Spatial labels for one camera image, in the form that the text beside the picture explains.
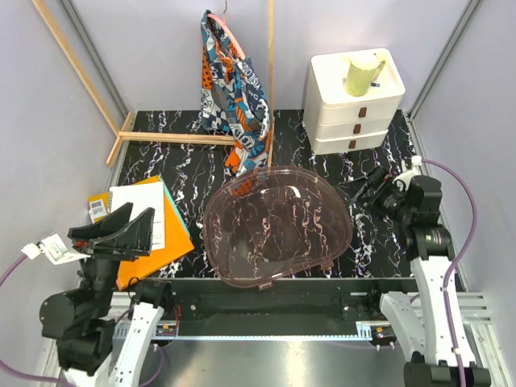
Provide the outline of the colourful patterned shorts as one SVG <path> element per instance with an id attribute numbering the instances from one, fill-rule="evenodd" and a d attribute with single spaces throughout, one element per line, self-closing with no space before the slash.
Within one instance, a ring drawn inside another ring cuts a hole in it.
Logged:
<path id="1" fill-rule="evenodd" d="M 262 83 L 246 56 L 238 58 L 225 31 L 207 15 L 202 36 L 201 124 L 212 134 L 230 135 L 235 145 L 226 167 L 240 176 L 268 164 L 271 116 Z"/>

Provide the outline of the pink clothes hanger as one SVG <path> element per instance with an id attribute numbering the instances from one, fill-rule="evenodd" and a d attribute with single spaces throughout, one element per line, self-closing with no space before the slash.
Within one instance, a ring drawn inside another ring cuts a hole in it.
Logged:
<path id="1" fill-rule="evenodd" d="M 218 25 L 225 31 L 229 40 L 232 42 L 233 46 L 235 47 L 238 58 L 240 58 L 241 60 L 244 60 L 246 58 L 245 53 L 244 53 L 243 49 L 240 47 L 237 39 L 235 38 L 235 36 L 233 35 L 233 33 L 231 32 L 229 27 L 227 26 L 226 13 L 227 13 L 227 1 L 224 2 L 224 11 L 223 11 L 222 18 L 219 18 L 217 15 L 215 15 L 213 13 L 209 13 L 207 15 L 207 17 L 209 19 L 213 19 L 215 22 L 217 22 Z"/>

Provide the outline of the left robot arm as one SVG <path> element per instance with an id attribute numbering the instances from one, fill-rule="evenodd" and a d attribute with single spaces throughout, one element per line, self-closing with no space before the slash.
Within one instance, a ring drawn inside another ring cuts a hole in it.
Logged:
<path id="1" fill-rule="evenodd" d="M 170 284 L 140 281 L 121 352 L 112 358 L 117 323 L 107 315 L 119 266 L 152 251 L 155 211 L 148 207 L 133 217 L 132 209 L 127 202 L 95 224 L 69 229 L 82 262 L 81 285 L 40 307 L 42 335 L 56 341 L 59 365 L 74 386 L 137 386 L 158 323 L 173 312 Z"/>

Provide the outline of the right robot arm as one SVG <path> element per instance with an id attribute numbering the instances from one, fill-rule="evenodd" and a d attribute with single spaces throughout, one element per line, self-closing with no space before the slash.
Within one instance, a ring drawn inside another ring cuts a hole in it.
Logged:
<path id="1" fill-rule="evenodd" d="M 368 314 L 386 318 L 402 348 L 404 384 L 490 386 L 490 372 L 476 362 L 464 330 L 454 282 L 459 255 L 439 221 L 441 182 L 414 170 L 394 177 L 376 167 L 351 188 L 353 202 L 398 227 L 418 287 L 420 315 L 403 291 L 377 292 L 366 299 Z"/>

